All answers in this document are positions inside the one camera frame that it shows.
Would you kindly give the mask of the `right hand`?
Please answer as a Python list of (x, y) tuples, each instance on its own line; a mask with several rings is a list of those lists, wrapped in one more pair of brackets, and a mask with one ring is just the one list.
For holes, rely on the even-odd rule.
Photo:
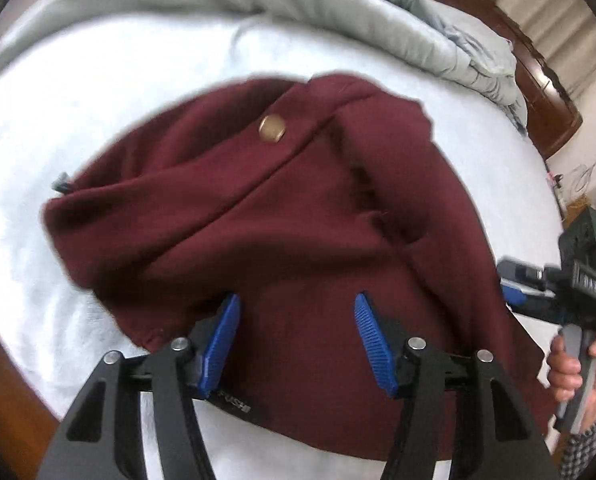
[[(596, 339), (589, 348), (589, 356), (596, 358)], [(548, 372), (548, 390), (551, 391), (557, 403), (571, 400), (582, 387), (583, 379), (580, 375), (581, 363), (573, 356), (568, 356), (562, 335), (552, 340), (551, 351), (546, 359), (550, 371)], [(590, 429), (596, 422), (596, 376), (591, 387), (586, 409), (580, 424), (580, 434)]]

